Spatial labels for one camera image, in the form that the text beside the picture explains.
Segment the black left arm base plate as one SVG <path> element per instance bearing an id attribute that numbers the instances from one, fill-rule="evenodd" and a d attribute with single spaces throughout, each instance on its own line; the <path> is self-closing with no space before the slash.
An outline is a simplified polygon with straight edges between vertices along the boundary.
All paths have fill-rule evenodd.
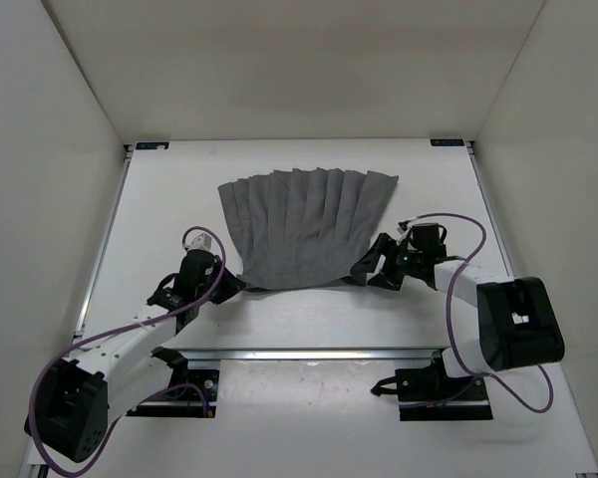
<path id="1" fill-rule="evenodd" d="M 173 390 L 162 392 L 127 412 L 127 417 L 212 419 L 216 416 L 220 361 L 188 362 L 186 375 L 173 376 Z"/>

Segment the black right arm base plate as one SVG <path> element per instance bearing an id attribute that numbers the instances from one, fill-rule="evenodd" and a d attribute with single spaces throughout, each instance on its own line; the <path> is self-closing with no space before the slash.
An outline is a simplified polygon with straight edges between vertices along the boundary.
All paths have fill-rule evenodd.
<path id="1" fill-rule="evenodd" d="M 433 364 L 398 368 L 393 376 L 380 379 L 371 394 L 395 396 L 401 422 L 493 420 L 482 379 L 451 378 Z"/>

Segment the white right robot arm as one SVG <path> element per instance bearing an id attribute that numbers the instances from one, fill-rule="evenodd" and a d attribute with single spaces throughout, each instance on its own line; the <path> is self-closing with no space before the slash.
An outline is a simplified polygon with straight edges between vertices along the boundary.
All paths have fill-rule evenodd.
<path id="1" fill-rule="evenodd" d="M 410 277 L 445 293 L 448 329 L 453 299 L 475 307 L 475 337 L 460 343 L 448 332 L 450 347 L 441 352 L 442 364 L 427 374 L 431 394 L 452 397 L 463 377 L 562 361 L 565 343 L 543 282 L 466 265 L 448 254 L 446 237 L 447 229 L 438 223 L 416 225 L 398 240 L 382 233 L 351 268 L 354 276 L 370 274 L 372 287 L 398 291 Z"/>

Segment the grey pleated skirt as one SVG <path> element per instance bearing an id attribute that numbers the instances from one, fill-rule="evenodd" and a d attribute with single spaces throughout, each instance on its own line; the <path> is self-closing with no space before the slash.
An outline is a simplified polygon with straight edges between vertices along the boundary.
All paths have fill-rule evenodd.
<path id="1" fill-rule="evenodd" d="M 364 285 L 352 268 L 369 251 L 397 184 L 376 171 L 294 168 L 220 185 L 241 280 L 262 291 Z"/>

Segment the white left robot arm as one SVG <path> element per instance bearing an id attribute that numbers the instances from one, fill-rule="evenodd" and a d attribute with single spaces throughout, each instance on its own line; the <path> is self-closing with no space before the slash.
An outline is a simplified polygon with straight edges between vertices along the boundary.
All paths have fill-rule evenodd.
<path id="1" fill-rule="evenodd" d="M 145 401 L 179 399 L 193 391 L 206 416 L 208 400 L 189 380 L 186 358 L 165 344 L 197 317 L 202 305 L 219 305 L 245 287 L 218 256 L 187 251 L 179 270 L 164 277 L 148 297 L 144 316 L 42 371 L 25 432 L 81 463 L 96 454 L 122 416 Z"/>

